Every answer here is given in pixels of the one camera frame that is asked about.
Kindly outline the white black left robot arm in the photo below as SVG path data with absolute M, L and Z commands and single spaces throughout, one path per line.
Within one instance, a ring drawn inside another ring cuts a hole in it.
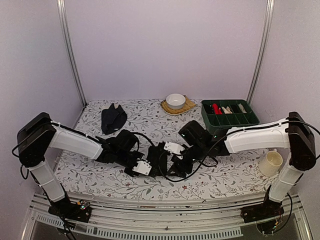
M 98 163 L 116 163 L 123 166 L 125 173 L 130 176 L 147 176 L 152 164 L 143 159 L 143 153 L 133 149 L 139 145 L 137 136 L 128 130 L 122 130 L 116 137 L 107 139 L 91 137 L 61 125 L 53 121 L 48 113 L 41 112 L 18 131 L 17 145 L 12 154 L 43 189 L 51 209 L 63 217 L 70 217 L 74 211 L 80 212 L 86 208 L 79 203 L 71 203 L 46 160 L 47 151 L 59 149 Z

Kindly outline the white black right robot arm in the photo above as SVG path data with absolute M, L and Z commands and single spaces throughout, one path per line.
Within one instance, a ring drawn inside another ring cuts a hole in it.
M 263 202 L 241 209 L 243 221 L 250 223 L 284 213 L 282 201 L 285 196 L 304 172 L 316 165 L 320 157 L 316 153 L 313 131 L 315 127 L 306 123 L 295 111 L 279 121 L 249 127 L 232 127 L 223 136 L 211 135 L 193 120 L 179 131 L 189 148 L 166 142 L 163 149 L 177 157 L 175 165 L 192 165 L 194 161 L 203 163 L 207 157 L 215 159 L 217 156 L 255 149 L 289 149 L 288 164 L 268 187 Z

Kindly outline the black striped underwear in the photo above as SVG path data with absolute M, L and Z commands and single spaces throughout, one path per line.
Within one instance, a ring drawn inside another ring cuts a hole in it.
M 168 178 L 168 151 L 169 142 L 161 142 L 157 146 L 150 146 L 147 153 L 147 161 L 151 166 L 151 170 L 148 174 L 149 177 L 163 177 L 166 180 Z

